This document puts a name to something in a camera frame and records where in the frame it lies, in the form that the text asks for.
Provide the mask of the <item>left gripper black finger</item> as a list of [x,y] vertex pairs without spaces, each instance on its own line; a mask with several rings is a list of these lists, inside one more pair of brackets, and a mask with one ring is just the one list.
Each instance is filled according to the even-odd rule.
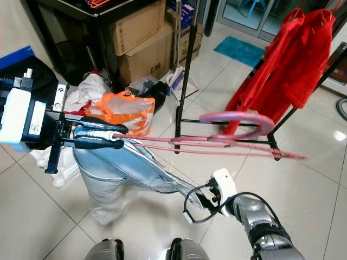
[[98,137],[102,139],[118,139],[114,135],[127,134],[128,128],[124,125],[111,125],[104,123],[81,122],[73,129],[75,137]]
[[84,150],[94,150],[100,148],[120,149],[124,146],[123,140],[106,140],[102,138],[76,138],[73,140],[74,148]]

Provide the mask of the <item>light grey jeans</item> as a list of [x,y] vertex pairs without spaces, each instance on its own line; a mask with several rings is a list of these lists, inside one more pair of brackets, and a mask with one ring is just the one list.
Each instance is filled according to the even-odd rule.
[[117,220],[139,191],[178,193],[196,206],[202,206],[200,191],[174,175],[150,149],[139,141],[127,141],[121,148],[73,149],[91,201],[92,218],[101,225]]

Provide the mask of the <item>red metal hanger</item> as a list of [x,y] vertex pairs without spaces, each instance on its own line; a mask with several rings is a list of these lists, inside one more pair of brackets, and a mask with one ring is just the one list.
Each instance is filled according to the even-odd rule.
[[172,151],[175,153],[192,153],[192,154],[214,154],[225,156],[249,156],[256,158],[291,158],[291,159],[307,159],[302,154],[290,153],[282,151],[278,148],[268,148],[262,146],[250,145],[243,143],[241,140],[251,137],[259,137],[268,135],[271,128],[275,126],[273,121],[267,116],[253,114],[250,112],[211,112],[199,116],[202,123],[213,123],[214,121],[222,121],[230,123],[231,121],[251,121],[257,126],[251,132],[240,135],[224,135],[213,134],[209,136],[179,136],[179,137],[146,137],[134,136],[126,134],[112,134],[112,139],[126,138],[147,140],[153,142],[166,142],[180,148],[168,148],[162,146],[139,144],[143,148],[151,148],[156,150]]

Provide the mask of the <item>orange plastic bag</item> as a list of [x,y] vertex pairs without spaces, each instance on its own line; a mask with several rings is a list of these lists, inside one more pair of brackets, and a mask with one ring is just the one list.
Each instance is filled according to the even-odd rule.
[[126,90],[118,94],[104,94],[100,101],[86,109],[85,114],[109,124],[124,125],[129,135],[147,136],[154,112],[153,97],[137,97]]

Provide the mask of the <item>white cloth pile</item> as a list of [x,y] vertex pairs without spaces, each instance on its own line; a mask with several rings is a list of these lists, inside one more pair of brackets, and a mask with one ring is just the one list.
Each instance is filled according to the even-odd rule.
[[79,111],[89,102],[101,101],[106,93],[111,93],[111,90],[104,79],[99,74],[89,73],[77,87],[71,87],[68,91],[63,111]]

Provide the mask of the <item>grey robot leg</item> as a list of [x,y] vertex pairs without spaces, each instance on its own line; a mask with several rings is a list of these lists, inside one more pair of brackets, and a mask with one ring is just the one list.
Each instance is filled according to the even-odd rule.
[[95,244],[84,260],[123,260],[124,247],[119,239],[104,239]]
[[203,248],[191,239],[175,238],[165,260],[210,260]]

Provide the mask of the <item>black plastic bag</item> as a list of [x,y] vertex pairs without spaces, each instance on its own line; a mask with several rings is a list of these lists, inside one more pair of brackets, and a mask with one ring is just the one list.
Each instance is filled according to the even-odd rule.
[[161,107],[164,106],[166,100],[166,92],[169,85],[165,82],[156,80],[149,89],[141,95],[141,98],[153,98],[155,100],[154,114],[156,114]]

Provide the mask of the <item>black bag blue trim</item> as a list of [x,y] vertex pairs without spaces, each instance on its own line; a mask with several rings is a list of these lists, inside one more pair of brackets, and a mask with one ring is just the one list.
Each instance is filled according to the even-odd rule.
[[35,56],[32,47],[27,45],[11,54],[0,57],[0,79],[3,77],[21,77],[27,69],[32,69],[33,89],[57,84],[54,71]]

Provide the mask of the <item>white blue bag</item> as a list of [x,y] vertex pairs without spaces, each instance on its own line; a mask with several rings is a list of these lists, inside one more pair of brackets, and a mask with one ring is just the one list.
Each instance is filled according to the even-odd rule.
[[169,72],[163,77],[163,82],[166,83],[166,95],[174,97],[180,101],[183,92],[183,80],[185,77],[184,67],[178,67],[174,71]]

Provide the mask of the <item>grey robot left leg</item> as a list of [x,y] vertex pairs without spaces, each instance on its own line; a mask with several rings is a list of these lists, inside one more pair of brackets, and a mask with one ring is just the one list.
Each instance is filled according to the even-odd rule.
[[95,244],[84,260],[123,260],[124,247],[119,239],[104,239]]

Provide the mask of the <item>black table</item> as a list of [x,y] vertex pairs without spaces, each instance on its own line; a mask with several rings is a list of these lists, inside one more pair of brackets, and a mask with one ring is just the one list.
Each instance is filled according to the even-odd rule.
[[117,71],[117,60],[114,55],[107,54],[107,45],[112,43],[113,30],[109,25],[126,16],[131,15],[142,8],[156,2],[156,0],[108,0],[104,5],[97,8],[90,8],[87,0],[21,0],[28,7],[30,17],[36,24],[39,35],[42,37],[50,61],[60,72],[65,69],[65,64],[60,58],[59,50],[56,47],[54,37],[50,33],[47,19],[41,12],[40,7],[47,7],[48,10],[57,10],[73,20],[87,25],[92,37],[99,43],[98,50],[106,57],[101,59],[101,66],[106,67],[111,72]]

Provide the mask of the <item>narrow cardboard box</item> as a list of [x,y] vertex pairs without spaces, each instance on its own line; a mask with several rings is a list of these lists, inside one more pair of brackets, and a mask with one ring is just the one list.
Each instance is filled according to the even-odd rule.
[[[178,58],[179,58],[179,67],[184,66],[184,63],[186,63],[187,56],[188,56],[188,39],[189,39],[189,29],[190,26],[186,27],[181,33],[180,33],[180,40],[178,40],[179,47],[178,47]],[[198,57],[200,52],[200,47],[202,44],[203,39],[203,33],[204,33],[204,26],[202,24],[197,25],[197,33],[194,41],[194,47],[192,52],[192,58],[195,59]]]

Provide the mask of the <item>red shirt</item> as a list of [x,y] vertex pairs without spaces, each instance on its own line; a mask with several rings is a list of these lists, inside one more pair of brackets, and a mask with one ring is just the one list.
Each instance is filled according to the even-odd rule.
[[335,16],[327,8],[305,14],[295,8],[285,18],[292,25],[284,37],[276,87],[279,104],[303,108],[325,71],[330,56]]
[[300,7],[293,8],[282,21],[274,40],[265,49],[262,59],[248,74],[240,88],[228,102],[228,112],[256,111],[276,122],[290,106],[285,90],[279,89],[283,60],[292,52],[292,42],[304,24],[305,15]]

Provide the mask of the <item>blue box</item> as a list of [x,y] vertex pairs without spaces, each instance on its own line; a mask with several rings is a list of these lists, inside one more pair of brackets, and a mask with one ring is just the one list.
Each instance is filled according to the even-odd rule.
[[[176,1],[177,0],[166,0],[167,11],[173,15],[174,19],[176,19],[178,14]],[[188,0],[182,0],[181,8],[181,25],[182,27],[188,27],[192,23],[194,7],[188,2]]]

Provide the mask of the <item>blue floor mat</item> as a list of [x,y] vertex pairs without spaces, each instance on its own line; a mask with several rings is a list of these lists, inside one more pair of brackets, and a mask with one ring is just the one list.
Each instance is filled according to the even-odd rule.
[[265,50],[256,45],[231,36],[226,37],[218,44],[214,51],[250,67],[255,67],[265,53]]

